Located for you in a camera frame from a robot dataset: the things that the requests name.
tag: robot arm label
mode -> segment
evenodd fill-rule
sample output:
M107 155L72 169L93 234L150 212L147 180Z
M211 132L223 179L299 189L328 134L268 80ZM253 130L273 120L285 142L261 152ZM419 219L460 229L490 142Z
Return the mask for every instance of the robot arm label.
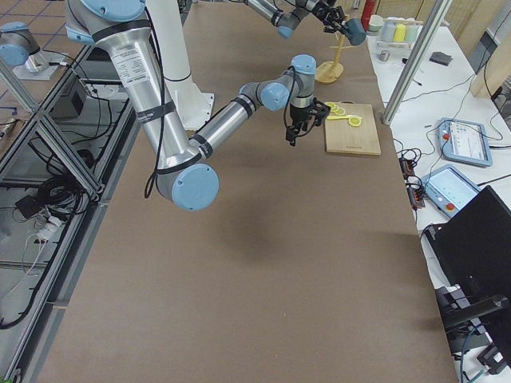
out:
M112 56L112 63L115 66L122 85L128 88L131 85L149 81L148 70L145 67L144 58L136 49L128 49Z

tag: blue joint cap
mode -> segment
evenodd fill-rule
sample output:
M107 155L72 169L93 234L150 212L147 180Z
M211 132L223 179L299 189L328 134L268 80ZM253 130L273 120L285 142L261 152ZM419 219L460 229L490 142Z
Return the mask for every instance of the blue joint cap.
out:
M3 26L0 26L0 31L2 31L4 34L7 34L9 32L15 32L17 30L28 30L29 27L26 26L24 22L8 22L4 24Z
M219 187L218 175L211 166L194 164L174 181L172 201L184 210L202 210L215 200Z
M308 54L299 54L291 60L291 65L295 67L297 73L316 74L316 60Z
M289 98L289 90L279 82L271 82L261 91L261 101L263 105L275 112L286 106Z
M288 26L278 26L277 32L279 33L280 36L287 40L293 35L295 31L289 28Z
M29 58L29 53L19 45L4 44L0 45L0 57L10 66L25 64Z
M145 9L145 0L81 0L91 12L111 22L130 22Z
M65 29L67 30L67 37L69 39L85 45L96 45L96 43L93 40L93 37L90 34L84 34L83 32L80 32L79 30L74 30L73 28L69 28L68 26L65 26Z

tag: tan floor tile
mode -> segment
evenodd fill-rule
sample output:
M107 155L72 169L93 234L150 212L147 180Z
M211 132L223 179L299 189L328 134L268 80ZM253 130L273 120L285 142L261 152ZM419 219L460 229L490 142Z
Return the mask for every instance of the tan floor tile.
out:
M8 22L24 22L25 24L30 24L32 20L34 20L35 16L13 16L7 14L6 16L2 16L0 18L0 26L7 24Z
M9 11L9 14L36 15L44 10L48 5L48 2L21 0L12 10Z
M56 34L64 24L64 18L37 16L29 27L33 34Z
M10 10L14 4L16 4L18 0L2 0L0 2L0 14L4 14L8 10Z
M66 52L71 57L76 57L83 45L69 40L66 36L55 36L46 48L57 52Z
M51 2L50 6L42 11L45 16L65 16L64 2Z
M44 47L53 36L48 34L35 34L35 41L38 42L39 46Z

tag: white table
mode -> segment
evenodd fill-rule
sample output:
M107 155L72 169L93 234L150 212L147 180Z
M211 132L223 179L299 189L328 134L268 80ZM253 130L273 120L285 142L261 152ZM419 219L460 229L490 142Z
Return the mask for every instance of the white table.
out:
M409 57L410 51L382 48L377 46L377 41L374 37L368 38L368 46L374 71L378 78L380 93L384 103L386 103L390 99L390 95L404 68L402 59ZM383 49L388 49L390 51L390 59L387 62L382 62L377 57ZM435 51L442 51L452 56L453 60L450 65L443 66L429 61L432 52ZM492 129L492 125L502 134L504 137L503 140L490 140L490 145L511 144L511 132L501 116L495 116L497 108L493 102L490 99L476 98L472 96L472 93L468 92L469 85L473 80L471 76L473 75L474 72L469 62L466 60L452 34L447 27L441 27L429 47L425 59L420 65L419 71L417 71L414 77L422 86L413 82L404 100L415 97L420 93L438 89L449 89L463 81L466 81L466 83L448 92L423 95L415 100L401 103L398 113L390 126L394 138L400 140L404 144L404 148L420 148L424 153L431 153L433 147L426 139L426 132L438 126L438 122L441 118L454 117L461 106L456 118L484 124L488 136L498 136ZM434 144L434 154L423 156L420 159L418 166L415 168L415 172L418 176L428 175L431 167L437 162L441 153L436 131L430 133L430 139ZM396 143L396 148L396 150L401 149L401 145ZM460 163L452 164L476 184L511 173L511 149L492 150L491 154L493 166L489 168L479 168ZM451 162L442 158L435 164L434 169L449 163ZM508 206L511 206L511 177L491 183L491 185L504 202ZM440 212L433 203L426 200L426 208L418 211L417 228L421 231L430 223L444 223L447 220L447 217ZM425 239L422 240L422 248L428 262L431 281L435 289L441 286L448 286L447 278L430 245ZM483 347L473 349L465 356L463 369L470 377L473 377L481 369L481 364L477 361L476 356L483 349ZM509 383L511 381L511 369L508 367L497 376L491 376L485 373L477 381L481 383Z

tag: wooden cutting board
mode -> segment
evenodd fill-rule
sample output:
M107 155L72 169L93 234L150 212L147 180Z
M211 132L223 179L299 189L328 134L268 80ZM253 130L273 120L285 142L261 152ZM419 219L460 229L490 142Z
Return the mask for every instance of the wooden cutting board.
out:
M382 149L374 123L373 107L370 104L346 104L336 102L346 114L362 117L362 124L353 127L348 120L325 120L327 152L380 156Z

